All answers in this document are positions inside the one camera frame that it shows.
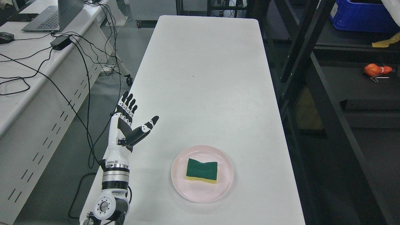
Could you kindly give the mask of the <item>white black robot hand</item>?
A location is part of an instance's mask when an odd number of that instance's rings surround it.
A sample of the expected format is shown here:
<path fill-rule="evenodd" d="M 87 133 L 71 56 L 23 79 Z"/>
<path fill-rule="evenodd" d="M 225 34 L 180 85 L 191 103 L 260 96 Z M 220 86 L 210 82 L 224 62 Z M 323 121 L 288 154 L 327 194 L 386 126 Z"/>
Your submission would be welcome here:
<path fill-rule="evenodd" d="M 105 160 L 106 168 L 128 169 L 128 157 L 132 153 L 134 145 L 147 137 L 159 120 L 159 116 L 154 116 L 145 124 L 133 128 L 132 122 L 137 108 L 133 94 L 125 91 L 111 114 L 107 147 L 109 155 Z"/>

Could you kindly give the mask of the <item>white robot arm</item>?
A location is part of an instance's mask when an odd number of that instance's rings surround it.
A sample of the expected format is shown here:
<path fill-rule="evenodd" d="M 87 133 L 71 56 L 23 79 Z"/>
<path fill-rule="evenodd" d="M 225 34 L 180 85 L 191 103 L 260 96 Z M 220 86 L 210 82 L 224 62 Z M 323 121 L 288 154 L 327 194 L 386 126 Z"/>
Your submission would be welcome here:
<path fill-rule="evenodd" d="M 101 194 L 81 225 L 100 225 L 105 220 L 123 225 L 130 208 L 129 166 L 116 162 L 107 163 L 105 159 L 100 165 L 103 170 Z"/>

